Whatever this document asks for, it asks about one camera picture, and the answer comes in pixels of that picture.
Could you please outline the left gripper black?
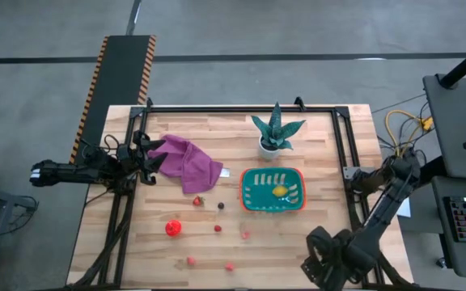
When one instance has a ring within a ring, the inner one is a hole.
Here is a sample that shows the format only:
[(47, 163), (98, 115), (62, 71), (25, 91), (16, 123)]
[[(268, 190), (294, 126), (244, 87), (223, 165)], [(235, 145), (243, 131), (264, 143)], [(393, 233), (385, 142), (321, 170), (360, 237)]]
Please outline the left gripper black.
[(125, 143), (120, 144), (117, 148), (117, 159), (124, 173), (132, 175), (138, 172), (141, 183), (155, 185), (156, 178), (153, 174), (159, 172), (167, 153), (159, 154), (153, 158), (149, 158), (148, 153), (151, 150), (157, 150), (164, 143), (165, 140), (151, 140), (141, 130), (128, 134)]

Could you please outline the teal basket orange rim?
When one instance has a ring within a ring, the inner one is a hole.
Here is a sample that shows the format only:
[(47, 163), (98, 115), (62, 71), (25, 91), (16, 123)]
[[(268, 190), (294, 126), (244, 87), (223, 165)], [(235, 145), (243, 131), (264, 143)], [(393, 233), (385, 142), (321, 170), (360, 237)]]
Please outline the teal basket orange rim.
[[(289, 189), (284, 197), (272, 194), (272, 190), (278, 185)], [(247, 169), (240, 176), (239, 200), (242, 208), (249, 212), (300, 211), (307, 203), (303, 174), (292, 167)]]

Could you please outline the grey desk with keyboard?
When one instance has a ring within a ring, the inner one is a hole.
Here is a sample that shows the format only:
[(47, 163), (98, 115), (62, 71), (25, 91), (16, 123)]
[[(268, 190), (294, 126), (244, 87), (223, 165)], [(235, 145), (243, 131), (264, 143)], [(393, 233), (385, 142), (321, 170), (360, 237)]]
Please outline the grey desk with keyboard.
[(438, 215), (443, 229), (440, 235), (443, 258), (445, 264), (462, 277), (466, 277), (466, 242), (457, 242), (451, 233), (447, 211), (443, 202), (444, 197), (466, 197), (466, 179), (453, 179), (436, 176), (431, 180), (434, 198), (438, 208)]

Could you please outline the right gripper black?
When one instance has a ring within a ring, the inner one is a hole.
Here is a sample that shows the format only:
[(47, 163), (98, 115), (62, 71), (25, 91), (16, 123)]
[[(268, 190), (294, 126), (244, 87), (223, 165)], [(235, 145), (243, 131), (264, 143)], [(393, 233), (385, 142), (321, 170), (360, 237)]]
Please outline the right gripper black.
[(317, 226), (307, 237), (309, 256), (301, 269), (320, 291), (342, 291), (345, 283), (357, 283), (357, 276), (344, 261), (345, 249), (354, 234), (341, 230), (334, 237), (322, 226)]

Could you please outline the black aluminium table frame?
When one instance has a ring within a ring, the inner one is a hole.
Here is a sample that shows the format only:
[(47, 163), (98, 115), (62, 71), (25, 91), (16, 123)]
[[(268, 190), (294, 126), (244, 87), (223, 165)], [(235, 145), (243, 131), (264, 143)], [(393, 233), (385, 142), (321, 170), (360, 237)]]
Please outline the black aluminium table frame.
[[(307, 203), (293, 213), (253, 213), (239, 201), (239, 180), (249, 168), (266, 167), (258, 154), (252, 116), (267, 120), (267, 105), (155, 105), (146, 131), (152, 138), (174, 134), (189, 139), (230, 170), (194, 206), (180, 181), (159, 176), (154, 186), (138, 185), (125, 260), (110, 259), (108, 281), (120, 269), (123, 289), (310, 289), (301, 263), (306, 235), (317, 226), (336, 233), (350, 226), (342, 170), (379, 167), (382, 161), (371, 111), (365, 104), (285, 106), (284, 122), (305, 120), (292, 137), (292, 150), (273, 161), (298, 169)], [(218, 203), (224, 203), (224, 209)], [(170, 220), (182, 231), (165, 233)], [(222, 227), (220, 232), (214, 226)], [(241, 232), (249, 231), (250, 239)], [(192, 256), (196, 264), (188, 266)], [(232, 272), (225, 269), (234, 264)]]

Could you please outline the white plant pot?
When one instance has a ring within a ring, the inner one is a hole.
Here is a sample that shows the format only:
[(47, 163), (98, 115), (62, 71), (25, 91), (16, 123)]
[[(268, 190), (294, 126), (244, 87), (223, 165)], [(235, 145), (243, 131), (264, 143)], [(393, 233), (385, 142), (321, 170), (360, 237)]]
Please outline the white plant pot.
[(262, 136), (260, 136), (258, 153), (264, 160), (274, 160), (280, 155), (280, 150), (270, 144), (267, 144)]

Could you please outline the purple cloth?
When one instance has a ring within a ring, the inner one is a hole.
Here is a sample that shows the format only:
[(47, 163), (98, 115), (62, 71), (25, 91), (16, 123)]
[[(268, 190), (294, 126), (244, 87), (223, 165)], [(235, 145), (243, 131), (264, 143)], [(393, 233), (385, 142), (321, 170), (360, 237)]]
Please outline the purple cloth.
[(190, 140), (167, 134), (157, 150), (150, 150), (148, 156), (156, 158), (167, 154), (160, 172), (167, 177), (180, 178), (184, 194), (209, 191), (217, 183), (223, 164), (213, 160)]

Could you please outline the white paper sheet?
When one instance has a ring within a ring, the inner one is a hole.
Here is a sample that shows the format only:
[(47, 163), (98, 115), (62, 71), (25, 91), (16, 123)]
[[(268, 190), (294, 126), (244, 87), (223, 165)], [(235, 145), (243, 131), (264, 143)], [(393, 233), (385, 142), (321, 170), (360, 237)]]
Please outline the white paper sheet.
[(411, 208), (409, 198), (405, 198), (396, 213), (400, 217), (411, 217)]

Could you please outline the black hazard striped ramp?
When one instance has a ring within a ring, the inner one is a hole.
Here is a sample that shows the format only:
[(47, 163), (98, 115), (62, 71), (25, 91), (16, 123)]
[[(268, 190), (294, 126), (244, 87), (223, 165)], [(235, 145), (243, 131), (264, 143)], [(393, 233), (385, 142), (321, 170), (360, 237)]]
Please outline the black hazard striped ramp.
[(107, 36), (100, 48), (91, 84), (74, 139), (69, 163), (82, 161), (84, 141), (102, 137), (108, 107), (148, 103), (156, 37)]

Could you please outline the red toy apple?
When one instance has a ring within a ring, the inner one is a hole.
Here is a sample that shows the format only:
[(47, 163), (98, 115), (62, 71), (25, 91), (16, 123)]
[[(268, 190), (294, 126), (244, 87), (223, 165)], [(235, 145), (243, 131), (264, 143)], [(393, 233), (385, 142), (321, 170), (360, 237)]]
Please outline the red toy apple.
[(175, 237), (182, 231), (182, 223), (179, 220), (170, 220), (165, 225), (165, 233), (169, 237)]

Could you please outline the green snake plant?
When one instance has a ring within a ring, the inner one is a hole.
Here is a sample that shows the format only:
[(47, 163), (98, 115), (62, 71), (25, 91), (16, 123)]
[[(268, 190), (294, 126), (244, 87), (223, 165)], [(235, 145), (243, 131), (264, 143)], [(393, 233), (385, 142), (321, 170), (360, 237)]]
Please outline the green snake plant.
[(275, 103), (268, 123), (265, 123), (258, 116), (252, 116), (252, 122), (261, 132), (262, 147), (269, 151), (275, 151), (293, 149), (288, 138), (294, 136), (301, 129), (305, 120), (292, 121), (283, 125), (282, 109), (279, 103)]

